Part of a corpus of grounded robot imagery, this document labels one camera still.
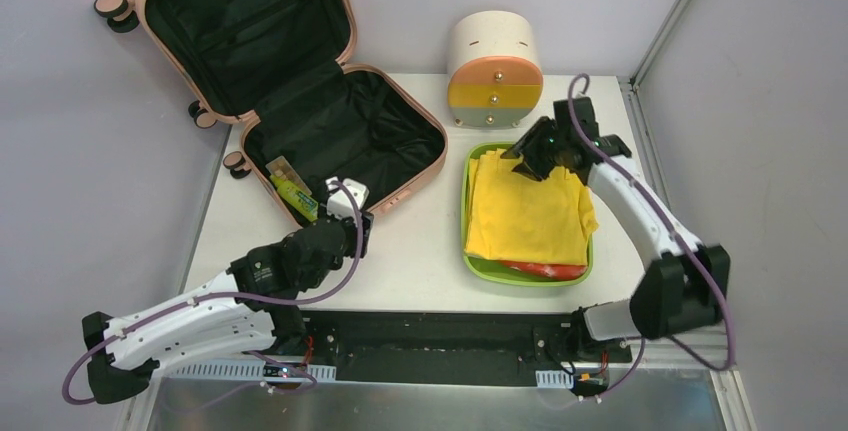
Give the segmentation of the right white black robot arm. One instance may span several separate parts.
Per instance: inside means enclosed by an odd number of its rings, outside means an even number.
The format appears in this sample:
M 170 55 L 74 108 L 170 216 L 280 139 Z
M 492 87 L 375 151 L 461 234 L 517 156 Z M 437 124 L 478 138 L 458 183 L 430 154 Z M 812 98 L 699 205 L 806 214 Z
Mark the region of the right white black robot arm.
M 537 182 L 569 170 L 615 215 L 644 265 L 632 296 L 588 307 L 567 335 L 569 351 L 595 359 L 613 339 L 669 338 L 720 323 L 730 256 L 705 245 L 672 215 L 640 176 L 632 152 L 599 131 L 590 98 L 560 100 L 503 154 L 515 173 Z

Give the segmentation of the cream three-drawer round cabinet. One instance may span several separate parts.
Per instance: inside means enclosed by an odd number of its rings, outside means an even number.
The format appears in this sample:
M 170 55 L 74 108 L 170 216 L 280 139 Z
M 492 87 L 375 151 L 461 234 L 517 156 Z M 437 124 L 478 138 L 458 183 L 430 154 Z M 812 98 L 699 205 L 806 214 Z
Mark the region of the cream three-drawer round cabinet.
M 518 126 L 536 107 L 544 83 L 529 21 L 502 10 L 464 17 L 450 33 L 447 75 L 447 104 L 457 126 Z

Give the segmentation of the pink hard-shell suitcase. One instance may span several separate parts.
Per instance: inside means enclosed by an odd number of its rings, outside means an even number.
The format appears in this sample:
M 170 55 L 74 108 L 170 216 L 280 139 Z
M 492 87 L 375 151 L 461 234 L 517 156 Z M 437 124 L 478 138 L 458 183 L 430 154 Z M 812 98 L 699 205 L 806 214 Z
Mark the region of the pink hard-shell suitcase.
M 330 178 L 364 184 L 382 214 L 442 170 L 442 124 L 382 70 L 355 64 L 349 0 L 95 0 L 116 33 L 143 28 L 194 94 L 195 124 L 243 127 L 240 179 L 278 198 L 283 159 L 309 194 Z

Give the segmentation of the yellow cloth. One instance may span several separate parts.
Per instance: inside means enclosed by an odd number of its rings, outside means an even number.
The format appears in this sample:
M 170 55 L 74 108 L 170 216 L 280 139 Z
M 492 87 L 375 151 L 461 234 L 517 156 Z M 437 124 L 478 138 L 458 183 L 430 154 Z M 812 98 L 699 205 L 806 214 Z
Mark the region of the yellow cloth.
M 520 158 L 503 153 L 487 150 L 469 161 L 464 251 L 498 262 L 586 266 L 598 229 L 587 186 L 562 167 L 534 181 L 513 170 Z

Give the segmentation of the green plastic tray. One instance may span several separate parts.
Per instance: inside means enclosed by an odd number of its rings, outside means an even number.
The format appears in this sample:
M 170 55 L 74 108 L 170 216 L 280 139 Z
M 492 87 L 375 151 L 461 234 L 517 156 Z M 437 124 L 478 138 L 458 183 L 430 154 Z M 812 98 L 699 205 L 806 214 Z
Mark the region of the green plastic tray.
M 467 195 L 469 194 L 469 185 L 468 185 L 468 168 L 469 161 L 472 158 L 478 157 L 483 154 L 487 150 L 494 150 L 496 148 L 502 148 L 504 151 L 511 146 L 509 142 L 493 142 L 493 143 L 484 143 L 480 144 L 469 152 L 468 158 L 465 163 L 465 170 L 463 176 L 463 185 L 462 185 L 462 197 L 461 197 L 461 213 L 460 213 L 460 228 L 461 228 L 461 247 L 463 250 L 463 259 L 467 267 L 477 276 L 501 283 L 501 284 L 510 284 L 517 286 L 530 286 L 530 287 L 560 287 L 560 286 L 569 286 L 580 283 L 585 280 L 589 273 L 591 272 L 593 265 L 593 243 L 592 237 L 589 241 L 588 247 L 588 260 L 589 263 L 586 265 L 587 271 L 586 273 L 573 281 L 557 281 L 548 278 L 543 278 L 539 276 L 534 276 L 530 274 L 525 274 L 520 271 L 516 271 L 510 269 L 504 265 L 501 265 L 498 261 L 490 261 L 482 258 L 476 258 L 464 251 L 464 243 L 466 238 L 466 227 L 467 227 L 467 208 L 468 208 L 468 199 Z

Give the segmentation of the yellow green spray bottle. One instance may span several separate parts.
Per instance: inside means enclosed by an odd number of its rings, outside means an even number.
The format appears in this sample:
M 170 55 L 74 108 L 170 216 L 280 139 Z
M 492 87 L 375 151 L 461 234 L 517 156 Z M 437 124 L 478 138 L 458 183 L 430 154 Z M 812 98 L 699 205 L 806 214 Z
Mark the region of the yellow green spray bottle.
M 277 195 L 301 216 L 309 222 L 314 222 L 318 218 L 319 203 L 298 185 L 276 175 L 271 175 L 270 181 Z

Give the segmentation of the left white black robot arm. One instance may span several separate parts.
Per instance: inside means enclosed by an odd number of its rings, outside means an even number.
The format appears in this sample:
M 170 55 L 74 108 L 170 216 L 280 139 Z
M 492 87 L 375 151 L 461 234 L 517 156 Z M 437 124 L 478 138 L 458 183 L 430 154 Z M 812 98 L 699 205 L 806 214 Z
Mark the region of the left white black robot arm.
M 345 259 L 367 252 L 374 216 L 320 218 L 281 241 L 250 250 L 199 287 L 124 317 L 82 320 L 91 400 L 124 401 L 153 377 L 249 351 L 293 355 L 307 331 L 300 293 L 321 285 Z

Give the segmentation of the red white tie-dye cloth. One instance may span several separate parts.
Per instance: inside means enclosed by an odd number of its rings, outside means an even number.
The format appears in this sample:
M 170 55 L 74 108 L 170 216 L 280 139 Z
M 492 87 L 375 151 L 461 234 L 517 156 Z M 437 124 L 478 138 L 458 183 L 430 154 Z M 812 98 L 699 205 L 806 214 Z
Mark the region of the red white tie-dye cloth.
M 573 281 L 582 277 L 587 271 L 585 265 L 573 264 L 542 264 L 519 261 L 500 261 L 500 264 L 525 274 L 557 281 Z

